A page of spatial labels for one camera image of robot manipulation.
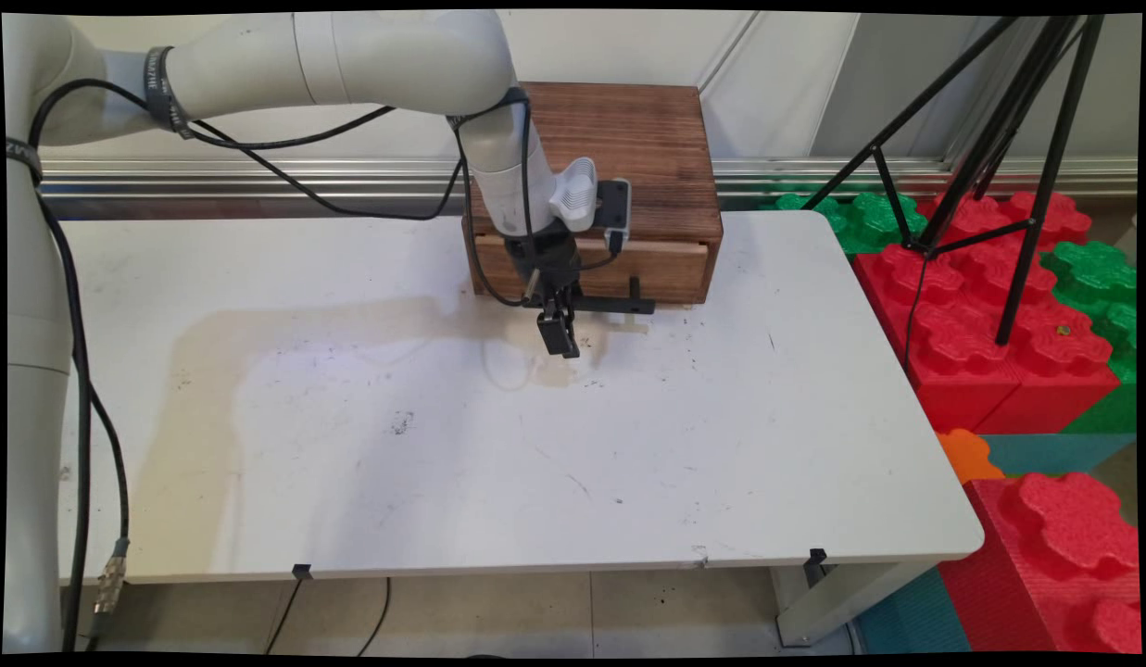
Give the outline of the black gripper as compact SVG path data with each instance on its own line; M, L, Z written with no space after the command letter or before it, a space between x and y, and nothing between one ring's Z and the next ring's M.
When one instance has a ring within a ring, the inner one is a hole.
M576 359L573 292L582 260L575 236L565 227L547 227L526 237L505 237L510 262L524 283L524 295L507 299L509 307L539 308L537 331L549 355Z

